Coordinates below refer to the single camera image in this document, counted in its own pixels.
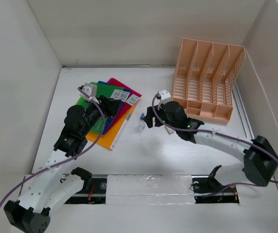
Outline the magenta clip file folder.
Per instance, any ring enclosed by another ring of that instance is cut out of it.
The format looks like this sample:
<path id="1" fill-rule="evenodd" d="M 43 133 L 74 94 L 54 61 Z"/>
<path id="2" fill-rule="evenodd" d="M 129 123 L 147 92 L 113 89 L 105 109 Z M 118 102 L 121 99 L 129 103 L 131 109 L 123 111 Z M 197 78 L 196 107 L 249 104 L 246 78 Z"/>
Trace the magenta clip file folder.
<path id="1" fill-rule="evenodd" d="M 111 127 L 113 127 L 118 120 L 124 116 L 124 114 L 141 98 L 141 94 L 139 94 L 138 92 L 134 91 L 133 89 L 129 88 L 128 86 L 124 85 L 122 82 L 118 81 L 115 78 L 111 78 L 108 81 L 108 84 L 112 84 L 114 86 L 118 86 L 118 87 L 123 87 L 123 92 L 120 95 L 120 99 L 122 101 L 121 106 L 118 109 L 118 112 L 116 114 L 116 116 L 114 117 L 114 119 L 112 120 L 112 122 L 110 123 L 110 125 L 108 126 L 108 128 L 106 129 L 106 132 L 109 131 L 111 129 Z"/>

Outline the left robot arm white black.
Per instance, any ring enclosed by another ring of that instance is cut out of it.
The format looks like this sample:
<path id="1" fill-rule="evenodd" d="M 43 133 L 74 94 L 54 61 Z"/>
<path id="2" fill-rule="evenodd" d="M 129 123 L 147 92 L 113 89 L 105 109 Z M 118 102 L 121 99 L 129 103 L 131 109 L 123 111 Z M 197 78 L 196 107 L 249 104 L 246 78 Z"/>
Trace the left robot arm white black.
<path id="1" fill-rule="evenodd" d="M 115 117 L 120 100 L 101 95 L 92 98 L 87 108 L 71 106 L 64 119 L 64 127 L 53 146 L 43 172 L 32 175 L 28 190 L 16 201 L 8 201 L 4 212 L 11 225 L 24 233 L 43 233 L 53 211 L 77 192 L 91 188 L 92 173 L 78 167 L 76 159 L 87 144 L 86 136 L 96 123 Z"/>

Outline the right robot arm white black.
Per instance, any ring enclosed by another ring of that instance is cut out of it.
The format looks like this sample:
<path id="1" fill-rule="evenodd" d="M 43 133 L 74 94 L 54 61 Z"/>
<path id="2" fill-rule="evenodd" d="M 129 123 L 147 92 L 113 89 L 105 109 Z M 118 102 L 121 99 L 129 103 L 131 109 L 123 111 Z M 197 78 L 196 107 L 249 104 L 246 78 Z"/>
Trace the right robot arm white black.
<path id="1" fill-rule="evenodd" d="M 265 137 L 241 139 L 227 135 L 187 117 L 176 101 L 148 107 L 144 122 L 149 128 L 168 126 L 184 141 L 208 146 L 239 160 L 231 166 L 216 165 L 210 174 L 193 178 L 191 187 L 195 193 L 212 196 L 237 184 L 266 187 L 278 167 L 278 156 Z"/>

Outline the peach plastic file organizer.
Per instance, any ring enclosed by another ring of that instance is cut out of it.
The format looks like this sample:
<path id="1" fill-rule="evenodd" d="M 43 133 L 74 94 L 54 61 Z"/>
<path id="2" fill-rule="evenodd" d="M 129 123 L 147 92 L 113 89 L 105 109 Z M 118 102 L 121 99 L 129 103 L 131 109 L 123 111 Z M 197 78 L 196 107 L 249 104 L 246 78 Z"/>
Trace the peach plastic file organizer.
<path id="1" fill-rule="evenodd" d="M 244 60 L 243 46 L 182 39 L 172 100 L 190 118 L 228 124 L 234 108 L 232 90 Z"/>

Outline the small blue-capped glue bottle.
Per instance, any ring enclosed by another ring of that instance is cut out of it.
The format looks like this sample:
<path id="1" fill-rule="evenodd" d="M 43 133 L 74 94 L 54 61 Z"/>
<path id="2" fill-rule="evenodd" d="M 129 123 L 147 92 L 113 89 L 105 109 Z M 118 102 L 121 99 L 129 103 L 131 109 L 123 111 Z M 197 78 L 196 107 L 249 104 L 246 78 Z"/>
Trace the small blue-capped glue bottle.
<path id="1" fill-rule="evenodd" d="M 140 128 L 140 129 L 144 129 L 145 126 L 146 126 L 146 123 L 145 123 L 145 121 L 144 121 L 144 118 L 145 118 L 145 114 L 144 114 L 144 113 L 141 113 L 140 118 L 139 118 L 139 128 Z"/>

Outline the orange book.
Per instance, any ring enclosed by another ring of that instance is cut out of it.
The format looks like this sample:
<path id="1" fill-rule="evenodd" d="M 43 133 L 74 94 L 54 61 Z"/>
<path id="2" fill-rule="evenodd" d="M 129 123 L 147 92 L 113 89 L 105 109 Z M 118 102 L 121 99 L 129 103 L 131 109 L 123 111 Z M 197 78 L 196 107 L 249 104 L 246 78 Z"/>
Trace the orange book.
<path id="1" fill-rule="evenodd" d="M 120 118 L 117 123 L 109 129 L 109 131 L 102 135 L 100 139 L 97 141 L 97 145 L 107 149 L 107 150 L 113 150 L 116 147 L 116 144 L 121 137 L 130 117 L 132 116 L 135 108 L 137 106 L 137 103 L 134 104 L 133 107 L 131 107 L 126 114 L 122 118 Z"/>

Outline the green clip file folder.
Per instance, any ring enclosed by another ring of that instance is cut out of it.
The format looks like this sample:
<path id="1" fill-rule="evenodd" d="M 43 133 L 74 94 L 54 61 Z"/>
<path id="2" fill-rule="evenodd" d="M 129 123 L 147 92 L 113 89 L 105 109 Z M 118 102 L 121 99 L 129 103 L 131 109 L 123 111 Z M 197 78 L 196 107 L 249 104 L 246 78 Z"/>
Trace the green clip file folder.
<path id="1" fill-rule="evenodd" d="M 104 82 L 99 81 L 98 83 L 95 82 L 91 82 L 91 84 L 95 84 L 97 86 L 97 94 L 96 97 L 100 97 L 101 95 L 106 96 L 107 98 L 112 98 L 115 100 L 120 100 L 120 95 L 123 92 L 123 87 L 118 87 L 118 86 L 114 86 L 114 85 L 110 85 Z M 83 106 L 85 109 L 90 105 L 90 102 L 87 102 L 86 99 L 80 97 L 79 100 L 77 101 L 78 105 Z M 110 125 L 110 123 L 112 122 L 113 118 L 105 118 L 105 126 L 104 126 L 104 130 L 102 132 L 102 134 L 106 134 L 106 129 L 108 128 L 108 126 Z M 95 133 L 100 133 L 101 129 L 103 126 L 103 121 L 102 119 L 100 119 L 96 125 L 94 125 L 94 127 L 92 128 L 92 132 Z"/>

